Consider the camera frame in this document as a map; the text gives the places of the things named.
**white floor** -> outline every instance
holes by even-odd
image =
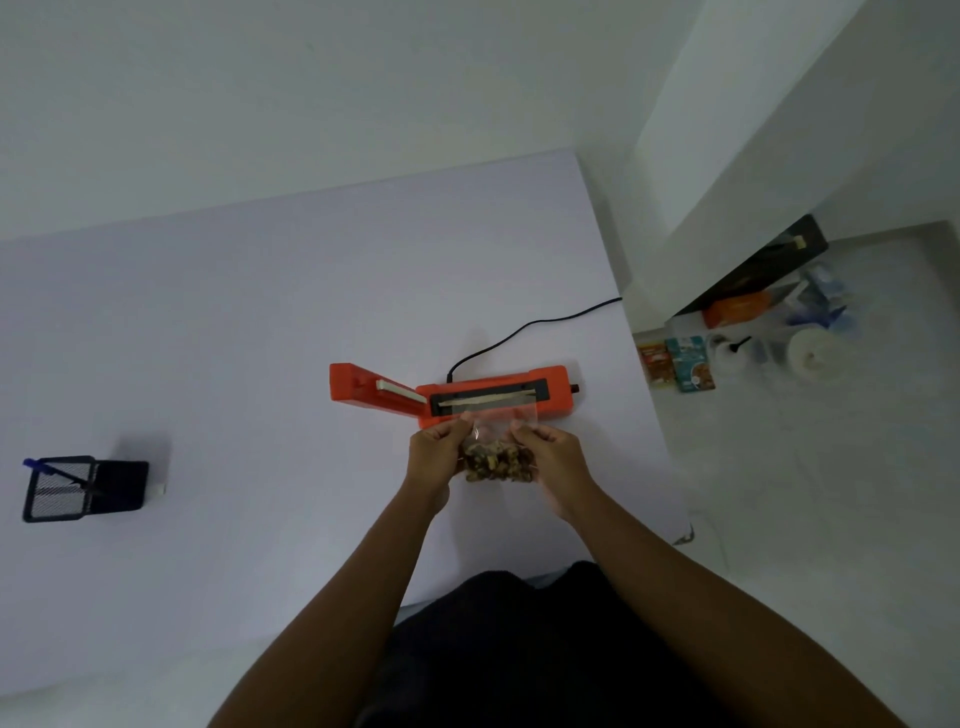
[[[686,553],[826,646],[914,726],[960,714],[960,317],[910,237],[828,254],[857,294],[853,376],[658,391]],[[203,725],[264,644],[0,701],[2,726]]]

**plastic bag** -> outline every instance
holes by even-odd
[[[533,453],[518,443],[510,431],[513,420],[537,421],[537,396],[521,392],[497,400],[494,406],[461,411],[473,414],[473,431],[463,444],[464,471],[467,482],[480,480],[514,480],[529,483],[534,479]]]

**white wall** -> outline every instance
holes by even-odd
[[[781,5],[708,3],[612,185],[634,331],[659,327],[889,154],[960,85],[956,3]]]
[[[813,211],[829,240],[960,222],[960,93],[930,124]]]
[[[11,0],[0,239],[635,141],[702,0]]]

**snack package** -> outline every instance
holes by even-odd
[[[673,357],[673,368],[677,372],[677,386],[681,392],[702,392],[716,389],[713,374],[707,363],[707,347],[703,336],[667,339],[666,348]]]
[[[473,431],[463,444],[464,472],[467,482],[534,479],[533,453],[518,443],[510,432],[510,423],[537,421],[537,395],[517,393],[508,399],[484,402],[484,406],[466,406],[473,413]]]
[[[640,354],[651,387],[669,387],[677,381],[677,373],[673,371],[673,359],[670,358],[665,342],[637,344],[636,351]]]

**black cable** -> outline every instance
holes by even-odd
[[[616,302],[618,302],[618,301],[623,301],[623,297],[622,297],[622,296],[618,296],[618,297],[615,298],[615,299],[610,299],[609,301],[604,301],[604,302],[602,302],[602,303],[598,303],[597,305],[592,305],[592,306],[591,306],[590,308],[588,308],[587,310],[581,311],[580,313],[575,313],[575,314],[573,314],[572,316],[563,316],[563,318],[560,318],[560,319],[537,319],[536,321],[528,321],[526,324],[524,324],[523,326],[521,326],[520,328],[518,328],[516,331],[514,331],[512,334],[510,334],[510,336],[508,336],[507,338],[503,339],[502,341],[496,342],[496,344],[494,344],[494,345],[491,346],[491,347],[486,347],[485,349],[481,349],[481,350],[480,350],[479,352],[477,352],[477,353],[472,353],[470,356],[465,356],[465,357],[462,358],[460,361],[458,361],[456,364],[454,364],[452,367],[450,367],[450,371],[446,373],[446,383],[449,384],[450,382],[453,381],[453,372],[456,370],[457,367],[459,367],[459,366],[460,366],[461,364],[463,364],[465,361],[470,361],[474,356],[479,356],[479,355],[482,354],[482,353],[487,353],[487,352],[489,352],[489,351],[492,351],[492,350],[496,349],[498,346],[500,346],[501,344],[505,344],[506,342],[510,341],[512,338],[514,338],[517,334],[519,334],[519,333],[520,333],[521,331],[523,331],[525,328],[527,328],[527,327],[529,327],[529,326],[532,326],[533,324],[553,324],[553,323],[556,323],[556,322],[558,322],[558,321],[569,321],[570,319],[575,319],[575,318],[577,318],[578,316],[583,316],[584,314],[590,313],[591,311],[595,311],[597,308],[603,308],[605,305],[610,305],[611,303],[616,303]]]

